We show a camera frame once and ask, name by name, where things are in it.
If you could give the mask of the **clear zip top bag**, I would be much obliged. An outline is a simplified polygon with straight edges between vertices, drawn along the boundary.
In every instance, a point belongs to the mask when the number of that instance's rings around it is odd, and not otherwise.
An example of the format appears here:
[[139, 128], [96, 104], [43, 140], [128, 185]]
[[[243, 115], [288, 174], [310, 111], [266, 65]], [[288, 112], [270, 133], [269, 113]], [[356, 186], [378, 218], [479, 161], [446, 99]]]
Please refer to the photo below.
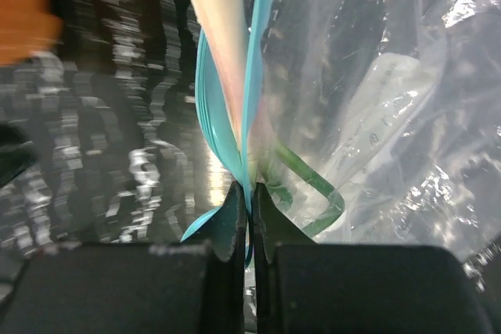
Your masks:
[[[320, 242], [442, 246], [500, 233], [500, 0], [272, 0], [261, 97], [275, 137], [344, 212]], [[276, 156], [303, 232], [328, 200]]]

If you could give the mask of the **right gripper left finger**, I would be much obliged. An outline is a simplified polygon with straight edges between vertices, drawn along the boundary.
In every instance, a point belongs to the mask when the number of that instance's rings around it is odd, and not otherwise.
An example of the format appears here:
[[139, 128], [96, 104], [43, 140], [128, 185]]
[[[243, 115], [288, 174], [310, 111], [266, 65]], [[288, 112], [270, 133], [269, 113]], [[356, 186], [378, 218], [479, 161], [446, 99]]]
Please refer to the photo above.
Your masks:
[[181, 243], [44, 246], [1, 305], [4, 333], [241, 333], [247, 215], [232, 183]]

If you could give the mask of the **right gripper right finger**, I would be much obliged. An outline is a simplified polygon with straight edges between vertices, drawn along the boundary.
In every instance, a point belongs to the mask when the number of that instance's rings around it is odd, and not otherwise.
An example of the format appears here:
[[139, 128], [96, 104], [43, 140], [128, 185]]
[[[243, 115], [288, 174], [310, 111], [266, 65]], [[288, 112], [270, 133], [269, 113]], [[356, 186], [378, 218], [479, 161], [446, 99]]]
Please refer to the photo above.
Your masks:
[[493, 333], [463, 265], [436, 246], [318, 244], [253, 198], [260, 333]]

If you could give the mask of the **green spring onion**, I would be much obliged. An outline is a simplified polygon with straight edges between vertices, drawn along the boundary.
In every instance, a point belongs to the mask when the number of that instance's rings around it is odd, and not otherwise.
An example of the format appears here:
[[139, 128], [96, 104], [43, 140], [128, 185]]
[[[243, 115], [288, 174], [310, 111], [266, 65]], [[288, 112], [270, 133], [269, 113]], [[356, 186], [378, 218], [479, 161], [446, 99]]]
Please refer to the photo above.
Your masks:
[[344, 212], [337, 190], [275, 137], [265, 142], [269, 120], [261, 97], [261, 37], [272, 0], [190, 0], [201, 26], [195, 73], [198, 121], [211, 151], [242, 185], [251, 205], [258, 174], [279, 197], [290, 193], [276, 179], [271, 156], [327, 198], [328, 207], [304, 228], [311, 237]]

